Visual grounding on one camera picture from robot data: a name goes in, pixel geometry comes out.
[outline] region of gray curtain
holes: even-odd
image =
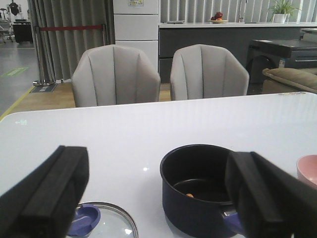
[[[28,0],[34,37],[35,27],[106,25],[106,45],[114,44],[112,0]],[[104,45],[100,29],[40,31],[35,39],[41,77],[69,79],[81,55]]]

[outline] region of white flower pot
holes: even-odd
[[[273,22],[275,23],[285,23],[287,14],[274,14]]]

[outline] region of sign on wall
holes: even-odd
[[[129,6],[143,6],[143,0],[129,0]]]

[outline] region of black pot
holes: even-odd
[[[224,184],[229,152],[213,145],[186,145],[164,156],[160,164],[163,208],[182,232],[197,238],[236,234],[223,220],[223,210],[232,209]]]

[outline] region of white cabinet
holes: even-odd
[[[158,68],[159,0],[113,0],[115,43],[141,49]]]
[[[158,15],[114,15],[116,40],[157,40]]]
[[[129,0],[114,0],[114,14],[158,14],[159,3],[157,0],[144,0],[141,5],[133,6]]]

